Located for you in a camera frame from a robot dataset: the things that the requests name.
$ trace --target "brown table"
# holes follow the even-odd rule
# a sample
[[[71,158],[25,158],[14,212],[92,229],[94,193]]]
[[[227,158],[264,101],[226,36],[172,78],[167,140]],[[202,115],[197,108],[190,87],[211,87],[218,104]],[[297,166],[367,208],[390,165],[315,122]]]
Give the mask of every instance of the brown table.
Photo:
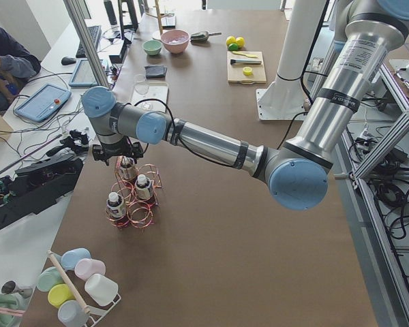
[[[164,64],[175,116],[276,146],[288,121],[259,121],[258,87],[227,83],[225,40],[243,36],[246,50],[262,51],[270,83],[284,14],[177,12],[177,28],[223,35],[190,44],[183,54],[147,57],[140,45],[157,25],[145,17],[115,87],[118,99],[128,99],[144,65]],[[167,143],[150,146],[139,163],[155,164],[164,183],[155,225],[142,232],[109,224],[104,208],[113,168],[89,158],[52,247],[57,253],[88,248],[119,284],[123,300],[100,326],[377,326],[333,179],[319,206],[299,212],[274,202],[246,172]],[[84,293],[82,282],[76,286]],[[56,314],[47,294],[36,291],[22,326],[62,326]]]

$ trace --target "white bottle cap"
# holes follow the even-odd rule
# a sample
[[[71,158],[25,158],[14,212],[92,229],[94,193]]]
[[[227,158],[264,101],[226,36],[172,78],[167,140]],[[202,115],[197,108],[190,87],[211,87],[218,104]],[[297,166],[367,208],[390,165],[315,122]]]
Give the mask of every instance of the white bottle cap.
[[[146,185],[147,177],[144,174],[138,175],[138,178],[136,179],[136,183],[139,185]]]
[[[118,202],[118,194],[116,192],[109,193],[109,202]]]

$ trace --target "white tray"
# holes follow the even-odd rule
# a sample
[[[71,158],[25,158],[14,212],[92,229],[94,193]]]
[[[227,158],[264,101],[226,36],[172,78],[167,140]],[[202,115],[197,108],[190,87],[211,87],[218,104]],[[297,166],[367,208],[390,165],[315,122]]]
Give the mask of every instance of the white tray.
[[[149,92],[147,92],[146,95],[141,95],[138,92],[133,91],[129,102],[134,105],[136,102],[142,100],[142,99],[159,99],[162,100],[163,102],[167,103],[168,99],[168,83],[167,82],[162,82],[159,80],[147,80],[149,83]],[[145,103],[143,102],[138,105],[140,108],[145,108]],[[149,102],[153,105],[151,110],[154,111],[160,111],[160,112],[165,112],[165,106],[161,104],[160,102],[157,101],[151,101]]]

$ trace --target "cutting board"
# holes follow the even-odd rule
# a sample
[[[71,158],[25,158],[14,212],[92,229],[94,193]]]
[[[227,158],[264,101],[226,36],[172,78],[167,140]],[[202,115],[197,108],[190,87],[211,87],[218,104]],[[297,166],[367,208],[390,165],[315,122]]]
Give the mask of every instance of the cutting board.
[[[262,57],[261,51],[242,51],[250,55],[256,55],[258,58],[247,58],[246,56],[241,56],[239,54],[233,54],[231,51],[227,52],[227,81],[229,83],[241,83],[241,84],[255,84],[255,83],[266,83],[267,77],[265,76],[265,66],[264,59]],[[248,65],[231,65],[231,59],[251,59],[251,60],[261,60],[260,65],[250,65],[253,69],[253,74],[246,76],[243,74],[243,68]]]

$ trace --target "white desk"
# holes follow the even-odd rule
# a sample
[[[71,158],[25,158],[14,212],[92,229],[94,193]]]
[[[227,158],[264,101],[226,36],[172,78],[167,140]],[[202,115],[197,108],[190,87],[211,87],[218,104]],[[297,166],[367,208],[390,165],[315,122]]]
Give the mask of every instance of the white desk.
[[[57,43],[52,47],[52,50],[48,53],[46,58],[42,61],[43,69],[36,77],[51,74],[45,69],[54,73],[73,72],[75,65],[62,66],[61,58],[65,56],[73,57],[76,53],[77,46],[78,36],[73,26],[70,24],[58,39]],[[70,75],[60,75],[60,77],[68,82]],[[46,83],[65,87],[61,79],[56,76],[51,76],[30,82],[21,91],[21,94],[32,95]],[[71,89],[71,91],[72,95],[70,99],[62,109],[60,109],[59,114],[75,111],[79,103],[80,95],[82,95],[86,89]],[[24,99],[18,100],[18,103],[21,104],[22,101],[24,101]],[[14,130],[34,127],[30,124],[24,123],[14,115],[12,108],[15,106],[15,102],[4,115],[4,119]],[[60,124],[64,124],[67,120],[68,117],[62,117],[59,119]],[[57,121],[52,125],[52,127],[55,126],[59,126]],[[89,127],[90,130],[92,130],[88,118],[81,113],[67,126],[67,130],[82,130],[85,127]],[[53,133],[49,139],[60,134],[60,132],[61,130],[57,133]],[[50,131],[31,131],[23,133],[20,151],[32,144],[44,142],[49,133]],[[20,134],[12,134],[8,142],[16,148],[20,142]],[[33,156],[40,158],[48,149],[57,145],[59,145],[59,140],[53,142],[45,149],[42,149],[39,153],[35,153]],[[0,169],[16,159],[18,159],[16,152],[5,142],[0,142]],[[19,167],[20,164],[15,165],[7,172],[4,172],[0,177],[5,176],[6,174],[12,176],[15,169]],[[19,285],[35,286],[37,276],[41,272],[46,260],[46,250],[52,245],[64,212],[68,206],[68,202],[70,201],[70,197],[70,194],[63,196],[58,204],[51,206],[39,215],[30,214],[0,230],[0,292],[1,286],[9,280],[15,280]]]

